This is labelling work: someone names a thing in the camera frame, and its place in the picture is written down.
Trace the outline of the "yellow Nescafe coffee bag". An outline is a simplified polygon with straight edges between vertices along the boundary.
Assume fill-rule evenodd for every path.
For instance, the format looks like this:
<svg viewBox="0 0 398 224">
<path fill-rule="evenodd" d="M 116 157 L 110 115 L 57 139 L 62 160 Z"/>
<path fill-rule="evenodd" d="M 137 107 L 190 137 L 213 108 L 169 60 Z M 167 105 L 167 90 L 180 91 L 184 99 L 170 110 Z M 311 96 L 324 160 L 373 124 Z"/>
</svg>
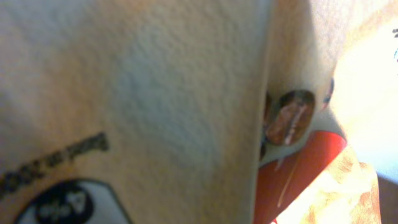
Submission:
<svg viewBox="0 0 398 224">
<path fill-rule="evenodd" d="M 2 1 L 2 223 L 380 223 L 396 1 Z"/>
</svg>

